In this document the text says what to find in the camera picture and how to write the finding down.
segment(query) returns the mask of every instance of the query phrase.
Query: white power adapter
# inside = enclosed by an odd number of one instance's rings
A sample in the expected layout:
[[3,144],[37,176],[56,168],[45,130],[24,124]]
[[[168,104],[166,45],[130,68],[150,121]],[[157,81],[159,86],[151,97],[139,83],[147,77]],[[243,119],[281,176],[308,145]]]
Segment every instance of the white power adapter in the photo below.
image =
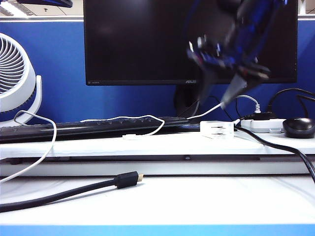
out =
[[255,133],[284,133],[283,121],[285,119],[245,119],[241,121],[241,126]]
[[234,137],[234,123],[225,121],[200,122],[201,135],[212,139],[230,139]]

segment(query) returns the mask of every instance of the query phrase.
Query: black mouse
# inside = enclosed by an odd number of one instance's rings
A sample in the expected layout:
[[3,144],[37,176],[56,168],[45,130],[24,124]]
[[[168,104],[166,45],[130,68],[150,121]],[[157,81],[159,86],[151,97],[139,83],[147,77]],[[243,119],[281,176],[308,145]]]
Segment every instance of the black mouse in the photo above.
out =
[[285,135],[290,138],[310,139],[315,135],[315,120],[311,118],[292,118],[283,122]]

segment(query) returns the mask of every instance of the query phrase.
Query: desk fan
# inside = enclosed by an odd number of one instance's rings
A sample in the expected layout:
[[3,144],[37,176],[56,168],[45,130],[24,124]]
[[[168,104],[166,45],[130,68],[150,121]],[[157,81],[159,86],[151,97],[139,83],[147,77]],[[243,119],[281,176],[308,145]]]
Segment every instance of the desk fan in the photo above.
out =
[[[28,55],[22,46],[0,33],[0,115],[24,104],[34,93],[36,96],[28,112],[36,114],[42,99],[41,76],[35,75]],[[31,115],[16,117],[20,123],[26,123]],[[0,127],[19,125],[13,119],[0,121]]]

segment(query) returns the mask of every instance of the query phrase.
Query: blue fabric panel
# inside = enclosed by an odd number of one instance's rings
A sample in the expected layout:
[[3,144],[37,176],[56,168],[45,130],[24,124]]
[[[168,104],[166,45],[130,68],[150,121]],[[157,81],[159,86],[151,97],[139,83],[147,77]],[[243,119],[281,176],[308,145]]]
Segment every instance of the blue fabric panel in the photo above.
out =
[[[270,97],[281,89],[298,87],[315,91],[315,21],[299,21],[298,27],[298,82],[265,84],[250,91],[248,94],[260,102],[263,110]],[[119,115],[176,114],[173,105],[175,86],[86,86],[82,22],[1,23],[0,31],[25,48],[36,74],[43,77],[44,94],[39,115],[52,118],[56,122],[66,122]],[[226,87],[214,86],[212,94],[221,98]],[[294,92],[283,94],[275,101],[274,111],[279,116],[290,118],[304,115],[294,95]],[[202,111],[215,103],[214,99],[209,98]],[[315,104],[310,101],[305,103],[310,116],[315,118]],[[251,101],[239,99],[241,114],[252,113],[253,108]],[[227,110],[234,118],[237,117],[234,103]],[[219,109],[205,119],[228,120]]]

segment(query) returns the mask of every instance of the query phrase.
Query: keyboard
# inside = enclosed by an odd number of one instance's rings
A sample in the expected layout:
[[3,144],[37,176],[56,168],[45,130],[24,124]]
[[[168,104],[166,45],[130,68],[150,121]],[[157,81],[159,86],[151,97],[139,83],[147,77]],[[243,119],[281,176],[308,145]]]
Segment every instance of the keyboard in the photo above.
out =
[[[174,132],[176,127],[188,124],[180,117],[159,117],[165,121],[158,133]],[[121,137],[124,134],[146,134],[157,129],[161,122],[154,118],[120,118],[110,121],[57,123],[57,140]],[[0,128],[0,144],[49,141],[53,136],[52,124],[34,124]]]

